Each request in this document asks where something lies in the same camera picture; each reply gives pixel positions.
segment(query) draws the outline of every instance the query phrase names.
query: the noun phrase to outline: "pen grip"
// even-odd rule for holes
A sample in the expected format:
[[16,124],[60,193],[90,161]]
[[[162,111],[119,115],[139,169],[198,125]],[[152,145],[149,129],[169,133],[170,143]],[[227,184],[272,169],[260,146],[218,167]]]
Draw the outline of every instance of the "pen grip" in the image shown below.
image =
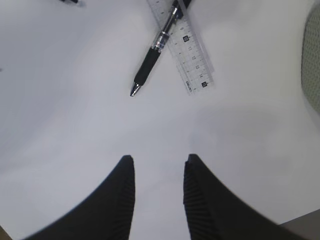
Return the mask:
[[135,75],[134,82],[136,84],[139,84],[141,86],[143,86],[145,84],[145,82],[146,82],[152,68],[156,64],[160,54],[161,53],[158,50],[155,50],[152,48],[149,49],[148,53],[146,54],[146,56],[143,60],[143,63],[141,65],[139,71]]

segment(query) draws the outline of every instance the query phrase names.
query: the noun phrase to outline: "ruler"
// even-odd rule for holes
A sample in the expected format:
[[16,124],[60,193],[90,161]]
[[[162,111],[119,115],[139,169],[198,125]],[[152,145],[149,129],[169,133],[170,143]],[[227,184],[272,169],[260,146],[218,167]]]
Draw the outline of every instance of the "ruler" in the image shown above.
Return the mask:
[[[154,18],[161,29],[171,10],[173,0],[147,0]],[[200,93],[214,84],[213,67],[199,34],[192,27],[190,17],[182,0],[182,19],[172,28],[168,47],[189,95]]]

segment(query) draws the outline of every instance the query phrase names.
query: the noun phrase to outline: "pen tip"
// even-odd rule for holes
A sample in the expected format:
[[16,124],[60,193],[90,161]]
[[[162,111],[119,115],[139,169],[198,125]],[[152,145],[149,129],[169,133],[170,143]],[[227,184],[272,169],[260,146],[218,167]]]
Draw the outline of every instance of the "pen tip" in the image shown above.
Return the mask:
[[130,92],[130,96],[133,97],[134,95],[136,95],[141,87],[142,87],[141,85],[139,85],[138,83],[134,82],[133,86],[132,86],[132,89],[131,89],[131,92]]

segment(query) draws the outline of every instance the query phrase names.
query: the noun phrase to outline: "ruler numbers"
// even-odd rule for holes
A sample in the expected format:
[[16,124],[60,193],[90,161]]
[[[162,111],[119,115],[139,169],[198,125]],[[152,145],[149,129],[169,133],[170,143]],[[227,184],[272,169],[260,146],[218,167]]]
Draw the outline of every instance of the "ruler numbers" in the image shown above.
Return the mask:
[[[161,28],[168,18],[172,0],[147,0]],[[170,34],[168,47],[177,69],[190,95],[196,94],[213,84],[213,79],[201,46],[194,34],[189,19],[178,20]]]

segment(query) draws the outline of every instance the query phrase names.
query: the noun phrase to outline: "black pen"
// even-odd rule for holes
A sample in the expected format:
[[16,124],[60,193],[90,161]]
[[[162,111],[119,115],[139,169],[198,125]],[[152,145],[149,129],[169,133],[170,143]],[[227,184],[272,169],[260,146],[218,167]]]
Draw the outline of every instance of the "black pen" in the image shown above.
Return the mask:
[[[185,7],[187,8],[191,2],[191,0],[183,0]],[[183,17],[183,12],[179,5],[178,0],[174,0],[170,15],[162,28],[161,32],[157,35],[157,38],[151,45],[148,53],[146,54],[144,61],[137,72],[134,83],[130,92],[130,96],[136,95],[136,93],[140,90],[140,88],[145,84],[149,73],[151,72],[152,68],[156,64],[162,49],[165,47],[169,37],[170,37],[170,29],[172,26],[177,22],[178,19]]]
[[79,0],[70,0],[71,2],[77,4],[79,2]]

